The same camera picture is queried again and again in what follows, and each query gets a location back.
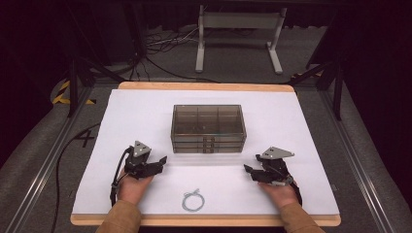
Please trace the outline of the person's left hand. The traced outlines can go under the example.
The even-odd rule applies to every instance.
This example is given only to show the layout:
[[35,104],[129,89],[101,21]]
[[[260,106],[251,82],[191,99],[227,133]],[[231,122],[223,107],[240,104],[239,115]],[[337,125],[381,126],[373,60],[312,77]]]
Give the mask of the person's left hand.
[[142,200],[147,187],[153,179],[154,176],[136,180],[135,178],[122,172],[120,175],[119,190],[117,194],[118,199],[137,206]]

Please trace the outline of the transparent bottom drawer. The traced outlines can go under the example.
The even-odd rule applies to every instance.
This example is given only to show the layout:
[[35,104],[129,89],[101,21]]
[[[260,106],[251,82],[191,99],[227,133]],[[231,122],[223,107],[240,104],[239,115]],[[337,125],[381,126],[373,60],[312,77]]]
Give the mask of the transparent bottom drawer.
[[173,149],[175,153],[234,153],[242,152],[239,148],[177,148]]

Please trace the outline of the transparent middle drawer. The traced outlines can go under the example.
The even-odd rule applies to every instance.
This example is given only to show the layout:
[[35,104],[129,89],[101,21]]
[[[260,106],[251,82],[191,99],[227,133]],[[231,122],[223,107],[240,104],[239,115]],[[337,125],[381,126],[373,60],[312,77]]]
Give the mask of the transparent middle drawer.
[[178,142],[173,144],[174,149],[200,149],[200,148],[243,148],[242,142]]

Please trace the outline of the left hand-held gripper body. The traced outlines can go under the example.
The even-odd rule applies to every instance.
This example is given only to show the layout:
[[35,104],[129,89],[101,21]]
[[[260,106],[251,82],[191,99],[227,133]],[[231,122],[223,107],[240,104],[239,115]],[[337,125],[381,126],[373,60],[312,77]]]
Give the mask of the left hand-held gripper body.
[[162,166],[155,166],[154,162],[147,162],[151,151],[150,147],[136,141],[135,145],[130,148],[129,156],[125,160],[125,173],[137,180],[161,173]]

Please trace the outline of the black metal stand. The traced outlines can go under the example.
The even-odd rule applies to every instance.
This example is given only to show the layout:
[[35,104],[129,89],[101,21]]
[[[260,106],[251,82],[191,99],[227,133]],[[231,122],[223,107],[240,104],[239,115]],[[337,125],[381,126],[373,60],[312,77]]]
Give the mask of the black metal stand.
[[98,64],[96,61],[80,56],[75,35],[72,35],[71,39],[67,42],[66,47],[68,49],[67,53],[72,59],[69,68],[70,110],[68,116],[73,117],[79,108],[86,102],[86,98],[80,96],[78,91],[78,81],[81,81],[84,86],[82,94],[85,94],[91,90],[95,84],[95,77],[92,74],[91,69],[96,70],[104,77],[108,77],[117,83],[124,82],[124,78],[106,69],[103,65]]
[[341,119],[341,98],[343,88],[343,75],[341,68],[342,53],[334,55],[331,59],[323,62],[302,74],[294,74],[287,82],[288,85],[295,86],[310,77],[315,77],[321,73],[316,82],[316,88],[321,91],[327,90],[334,83],[332,110],[337,120]]

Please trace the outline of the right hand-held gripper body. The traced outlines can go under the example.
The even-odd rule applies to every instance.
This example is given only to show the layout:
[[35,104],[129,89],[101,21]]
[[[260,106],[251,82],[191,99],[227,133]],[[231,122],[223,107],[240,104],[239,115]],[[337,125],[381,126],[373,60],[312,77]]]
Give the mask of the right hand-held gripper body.
[[268,183],[274,185],[289,185],[293,182],[293,177],[284,161],[285,157],[292,156],[294,156],[293,152],[276,147],[270,147],[260,155],[262,158],[260,164],[263,168],[264,175],[269,179]]

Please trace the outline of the white metal stand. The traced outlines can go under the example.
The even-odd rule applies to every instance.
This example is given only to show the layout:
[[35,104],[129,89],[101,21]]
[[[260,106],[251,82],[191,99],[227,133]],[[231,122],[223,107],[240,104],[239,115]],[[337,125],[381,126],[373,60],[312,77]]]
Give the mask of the white metal stand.
[[287,8],[282,8],[278,13],[223,13],[206,12],[205,7],[199,7],[198,16],[198,46],[195,61],[195,72],[202,73],[205,55],[204,30],[206,28],[219,29],[273,29],[274,36],[266,43],[273,68],[277,75],[283,73],[276,48],[286,19]]

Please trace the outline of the transparent brown drawer box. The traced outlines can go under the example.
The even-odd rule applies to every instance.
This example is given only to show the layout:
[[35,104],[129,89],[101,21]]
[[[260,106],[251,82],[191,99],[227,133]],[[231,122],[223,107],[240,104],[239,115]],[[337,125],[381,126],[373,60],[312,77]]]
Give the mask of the transparent brown drawer box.
[[242,136],[247,131],[240,105],[175,105],[171,141],[174,137]]

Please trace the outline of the transparent top drawer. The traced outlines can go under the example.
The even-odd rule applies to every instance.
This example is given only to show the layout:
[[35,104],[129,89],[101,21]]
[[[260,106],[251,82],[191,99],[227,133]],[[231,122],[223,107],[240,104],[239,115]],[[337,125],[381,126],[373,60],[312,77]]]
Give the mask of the transparent top drawer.
[[242,136],[192,136],[192,137],[174,137],[172,142],[175,143],[195,143],[195,142],[225,142],[225,143],[239,143],[244,142],[245,137]]

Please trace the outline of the aluminium floor rail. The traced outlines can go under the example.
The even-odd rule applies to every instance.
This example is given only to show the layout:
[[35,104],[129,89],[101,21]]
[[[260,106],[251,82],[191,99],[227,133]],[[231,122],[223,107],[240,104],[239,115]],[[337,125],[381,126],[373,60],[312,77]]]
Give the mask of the aluminium floor rail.
[[332,101],[327,92],[321,91],[319,93],[323,104],[326,106],[329,117],[331,118],[335,130],[337,131],[339,138],[345,149],[345,156],[349,162],[351,170],[357,180],[360,187],[360,192],[365,200],[365,203],[372,214],[372,217],[377,225],[380,233],[395,233],[395,229],[391,224],[387,213],[385,212],[383,205],[380,201],[376,188],[371,178],[366,173],[355,147],[349,137],[349,134],[341,120],[337,119],[332,108]]
[[63,125],[61,126],[57,136],[55,137],[52,147],[48,152],[41,168],[36,174],[36,177],[33,179],[14,217],[10,221],[4,233],[20,233],[22,226],[26,223],[28,216],[33,210],[39,196],[41,195],[45,185],[47,184],[47,181],[56,164],[58,155],[63,150],[63,143],[68,138],[68,135],[73,125],[75,124],[83,106],[86,104],[86,100],[88,99],[91,92],[91,87],[85,87],[80,92],[80,95],[78,96],[78,106],[71,112],[70,116],[65,118]]

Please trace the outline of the yellow black floor tape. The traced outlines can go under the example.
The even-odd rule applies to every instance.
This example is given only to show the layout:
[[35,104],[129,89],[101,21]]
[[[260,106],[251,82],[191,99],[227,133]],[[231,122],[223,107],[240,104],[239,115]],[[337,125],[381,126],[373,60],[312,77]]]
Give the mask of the yellow black floor tape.
[[67,88],[69,87],[69,85],[70,85],[69,81],[65,81],[63,83],[63,85],[61,86],[61,88],[57,92],[56,96],[51,101],[53,104],[70,104],[71,103],[69,98],[64,98],[64,93],[67,90]]

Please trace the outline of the person's right hand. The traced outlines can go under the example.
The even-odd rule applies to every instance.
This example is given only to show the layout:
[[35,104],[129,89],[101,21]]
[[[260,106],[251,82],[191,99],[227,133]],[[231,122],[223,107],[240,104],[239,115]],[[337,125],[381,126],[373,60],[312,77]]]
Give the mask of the person's right hand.
[[258,185],[278,209],[298,202],[297,196],[290,185],[276,186],[267,183],[259,183]]

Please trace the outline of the transparent drawer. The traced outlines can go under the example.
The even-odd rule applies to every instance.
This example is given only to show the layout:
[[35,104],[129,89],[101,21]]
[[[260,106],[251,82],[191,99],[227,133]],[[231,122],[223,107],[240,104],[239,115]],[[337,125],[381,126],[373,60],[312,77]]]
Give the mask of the transparent drawer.
[[239,148],[177,148],[173,149],[175,153],[234,153],[242,152]]
[[200,149],[200,148],[243,148],[242,142],[178,142],[173,144],[174,149]]
[[244,142],[245,137],[242,136],[192,136],[192,137],[174,137],[172,142],[175,143],[195,143],[195,142],[225,142],[225,143],[239,143]]

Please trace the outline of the white table sheet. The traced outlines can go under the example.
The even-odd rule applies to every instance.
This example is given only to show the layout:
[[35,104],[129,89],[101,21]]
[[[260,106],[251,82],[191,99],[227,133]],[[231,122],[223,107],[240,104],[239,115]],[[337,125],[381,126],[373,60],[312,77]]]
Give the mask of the white table sheet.
[[[247,138],[239,153],[175,153],[171,126],[175,105],[240,105]],[[110,95],[97,140],[77,191],[76,215],[105,214],[120,157],[134,142],[166,156],[161,174],[140,204],[145,215],[275,215],[277,209],[245,171],[256,154],[288,150],[287,167],[311,215],[339,212],[326,172],[293,92],[120,90]]]

